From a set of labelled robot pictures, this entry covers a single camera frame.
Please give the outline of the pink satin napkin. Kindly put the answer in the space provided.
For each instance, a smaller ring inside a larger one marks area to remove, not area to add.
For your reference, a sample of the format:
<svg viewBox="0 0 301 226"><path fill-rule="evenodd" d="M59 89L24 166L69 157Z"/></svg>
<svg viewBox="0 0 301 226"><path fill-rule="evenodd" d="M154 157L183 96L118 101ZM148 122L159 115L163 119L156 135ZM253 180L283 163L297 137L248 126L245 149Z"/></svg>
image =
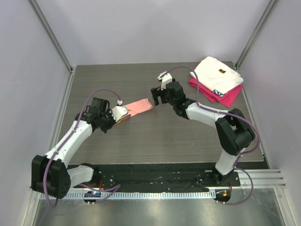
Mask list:
<svg viewBox="0 0 301 226"><path fill-rule="evenodd" d="M137 114L144 113L153 108L152 104L150 103L150 101L147 98L129 103L129 104L125 105L125 107L127 108L128 115L130 117L134 117Z"/></svg>

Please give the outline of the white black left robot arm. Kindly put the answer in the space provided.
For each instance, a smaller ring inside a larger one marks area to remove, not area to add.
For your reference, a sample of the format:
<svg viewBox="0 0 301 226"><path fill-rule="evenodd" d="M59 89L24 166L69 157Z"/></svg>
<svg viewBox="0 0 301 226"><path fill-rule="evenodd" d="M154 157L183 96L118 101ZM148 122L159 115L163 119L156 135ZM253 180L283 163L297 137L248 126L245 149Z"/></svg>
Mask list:
<svg viewBox="0 0 301 226"><path fill-rule="evenodd" d="M94 188L99 185L101 174L98 167L82 163L68 168L73 155L96 129L106 133L120 119L121 106L110 107L105 99L93 98L92 104L76 115L72 126L63 138L44 156L32 160L31 188L57 199L66 196L69 189L85 183Z"/></svg>

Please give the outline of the iridescent purple utensil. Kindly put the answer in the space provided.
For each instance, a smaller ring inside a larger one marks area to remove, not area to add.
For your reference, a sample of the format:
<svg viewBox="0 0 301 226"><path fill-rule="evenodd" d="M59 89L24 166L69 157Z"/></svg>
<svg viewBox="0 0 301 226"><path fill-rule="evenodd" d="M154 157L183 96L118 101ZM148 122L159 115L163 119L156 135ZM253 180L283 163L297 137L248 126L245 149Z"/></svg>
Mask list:
<svg viewBox="0 0 301 226"><path fill-rule="evenodd" d="M131 117L131 114L128 114L128 115L122 117L122 118L121 118L118 122L116 122L116 123L119 124L119 123L121 123L122 121L125 121L125 120L129 119L130 117Z"/></svg>

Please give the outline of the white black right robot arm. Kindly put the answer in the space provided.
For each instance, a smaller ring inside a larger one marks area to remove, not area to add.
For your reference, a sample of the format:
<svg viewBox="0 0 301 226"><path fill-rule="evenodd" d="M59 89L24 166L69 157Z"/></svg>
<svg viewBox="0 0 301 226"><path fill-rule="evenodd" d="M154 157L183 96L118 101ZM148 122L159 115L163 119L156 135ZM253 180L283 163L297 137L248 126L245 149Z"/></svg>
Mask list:
<svg viewBox="0 0 301 226"><path fill-rule="evenodd" d="M179 82L172 80L165 88L151 90L154 104L170 104L175 113L187 120L202 122L216 129L222 153L215 164L211 182L218 186L225 185L242 154L253 142L255 134L238 109L231 111L218 110L187 98Z"/></svg>

